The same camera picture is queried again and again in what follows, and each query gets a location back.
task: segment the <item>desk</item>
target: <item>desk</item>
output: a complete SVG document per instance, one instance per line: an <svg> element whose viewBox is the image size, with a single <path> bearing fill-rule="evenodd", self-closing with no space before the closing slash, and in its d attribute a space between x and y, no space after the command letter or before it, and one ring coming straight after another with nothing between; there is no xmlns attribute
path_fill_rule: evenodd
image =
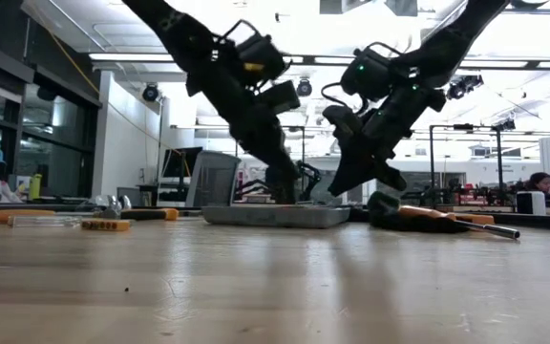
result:
<svg viewBox="0 0 550 344"><path fill-rule="evenodd" d="M0 226L0 343L550 342L550 231L481 235Z"/></svg>

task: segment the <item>workbench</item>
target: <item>workbench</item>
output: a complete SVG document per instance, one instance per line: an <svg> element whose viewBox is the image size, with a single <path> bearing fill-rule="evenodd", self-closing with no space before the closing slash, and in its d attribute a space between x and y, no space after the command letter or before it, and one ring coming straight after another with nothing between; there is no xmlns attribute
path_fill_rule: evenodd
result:
<svg viewBox="0 0 550 344"><path fill-rule="evenodd" d="M0 343L547 342L549 230L0 226Z"/></svg>

